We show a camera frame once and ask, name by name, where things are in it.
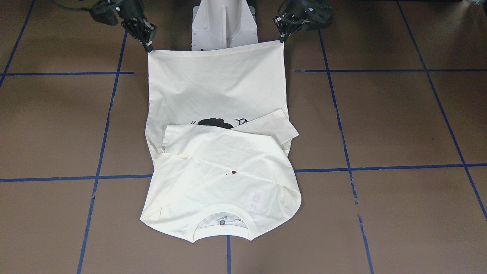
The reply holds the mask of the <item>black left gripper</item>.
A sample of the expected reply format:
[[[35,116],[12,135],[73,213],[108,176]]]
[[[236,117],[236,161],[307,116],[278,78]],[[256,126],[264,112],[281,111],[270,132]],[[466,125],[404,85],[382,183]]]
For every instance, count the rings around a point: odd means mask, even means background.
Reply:
[[[285,16],[276,16],[273,22],[280,34],[279,41],[284,43],[299,30],[318,30],[329,27],[333,22],[331,6],[325,0],[288,0]]]

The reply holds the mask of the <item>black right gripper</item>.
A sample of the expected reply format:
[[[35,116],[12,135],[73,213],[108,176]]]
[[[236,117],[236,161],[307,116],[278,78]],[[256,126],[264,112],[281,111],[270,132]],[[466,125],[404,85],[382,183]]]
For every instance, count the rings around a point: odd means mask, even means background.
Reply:
[[[115,8],[122,19],[121,25],[126,31],[132,33],[132,37],[141,42],[147,53],[152,52],[157,27],[147,21],[143,1],[117,0]]]

